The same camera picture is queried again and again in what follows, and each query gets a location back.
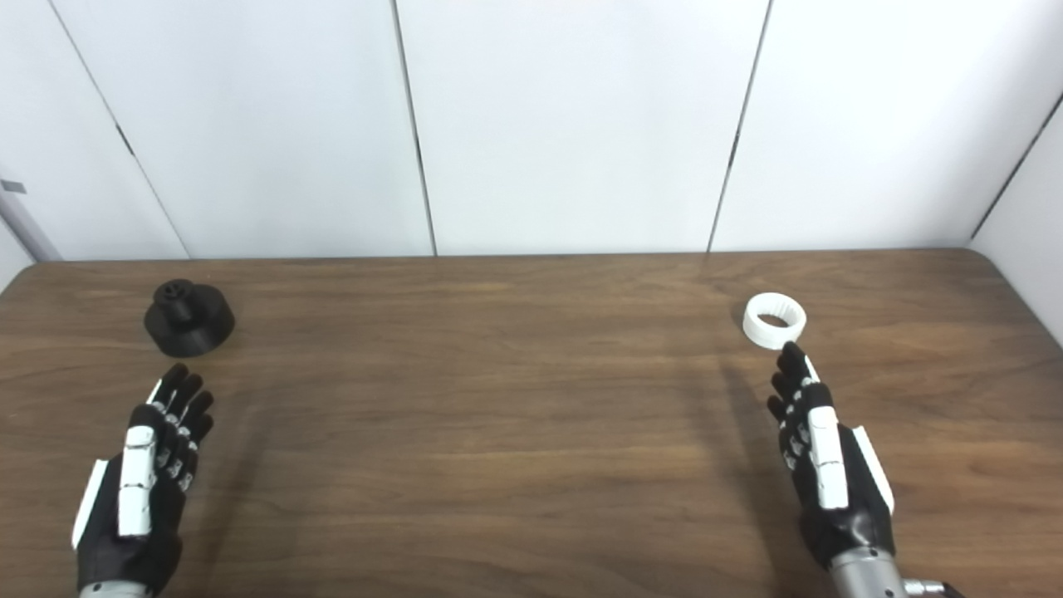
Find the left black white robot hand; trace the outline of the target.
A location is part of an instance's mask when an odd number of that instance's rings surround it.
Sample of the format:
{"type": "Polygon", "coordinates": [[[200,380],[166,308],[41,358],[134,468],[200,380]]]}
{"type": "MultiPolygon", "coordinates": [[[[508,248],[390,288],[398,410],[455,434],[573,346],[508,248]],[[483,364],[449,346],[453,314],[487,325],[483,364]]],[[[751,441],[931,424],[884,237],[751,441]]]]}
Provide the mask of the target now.
{"type": "Polygon", "coordinates": [[[130,413],[121,451],[95,462],[71,534],[80,597],[157,597],[170,583],[213,401],[175,364],[130,413]]]}

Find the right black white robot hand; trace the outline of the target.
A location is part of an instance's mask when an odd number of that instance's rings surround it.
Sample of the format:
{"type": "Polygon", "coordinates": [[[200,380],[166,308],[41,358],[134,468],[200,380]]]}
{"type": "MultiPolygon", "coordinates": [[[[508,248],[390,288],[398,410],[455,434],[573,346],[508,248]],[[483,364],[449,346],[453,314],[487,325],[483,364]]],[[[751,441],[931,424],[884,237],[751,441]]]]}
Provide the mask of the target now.
{"type": "Polygon", "coordinates": [[[776,360],[767,413],[800,500],[800,533],[814,561],[829,568],[840,554],[868,549],[894,556],[892,493],[862,428],[841,424],[829,387],[788,341],[776,360]]]}

